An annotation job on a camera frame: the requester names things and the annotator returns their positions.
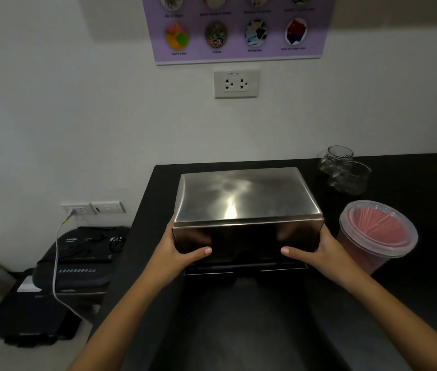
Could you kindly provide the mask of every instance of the black countertop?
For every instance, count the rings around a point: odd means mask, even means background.
[[[181,174],[275,167],[299,168],[334,235],[345,205],[357,199],[395,207],[414,223],[416,249],[374,277],[437,330],[437,154],[357,160],[373,170],[359,197],[329,187],[317,159],[156,166],[92,331],[149,260]],[[123,369],[339,369],[336,360],[352,370],[410,369],[364,308],[310,269],[233,280],[178,277],[149,307]]]

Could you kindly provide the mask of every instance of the wall outlet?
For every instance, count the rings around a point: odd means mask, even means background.
[[[258,97],[259,70],[214,72],[215,99]]]
[[[124,214],[126,210],[120,201],[92,202],[92,206],[98,214]]]
[[[66,213],[71,210],[75,210],[78,215],[96,215],[97,213],[93,209],[92,205],[88,202],[76,202],[76,203],[61,203],[61,207],[64,208]]]

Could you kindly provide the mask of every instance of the white label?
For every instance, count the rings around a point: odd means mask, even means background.
[[[38,292],[42,291],[42,289],[39,289],[33,284],[33,277],[32,276],[26,276],[23,283],[19,286],[17,292],[18,293],[26,293],[26,292]]]

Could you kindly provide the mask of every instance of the white power cord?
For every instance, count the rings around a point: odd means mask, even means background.
[[[59,302],[60,304],[66,306],[69,310],[71,310],[71,312],[73,312],[74,315],[76,315],[81,320],[85,320],[87,322],[88,320],[86,320],[79,313],[74,311],[69,305],[67,305],[66,303],[62,302],[59,298],[57,298],[57,294],[55,294],[55,278],[57,277],[57,262],[59,261],[59,244],[57,243],[57,240],[59,239],[59,230],[61,229],[61,226],[64,223],[66,223],[67,220],[69,220],[69,218],[71,216],[73,216],[75,214],[76,214],[76,211],[75,210],[71,210],[69,212],[69,214],[67,215],[67,218],[61,223],[61,225],[59,225],[59,227],[57,228],[57,232],[55,233],[55,262],[54,262],[54,274],[52,276],[52,293],[54,295],[54,298],[57,300],[57,302]]]

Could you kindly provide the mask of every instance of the stainless steel box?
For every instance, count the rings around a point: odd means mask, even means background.
[[[209,245],[203,263],[283,260],[283,245],[313,250],[324,219],[297,168],[181,175],[173,233],[181,253]]]

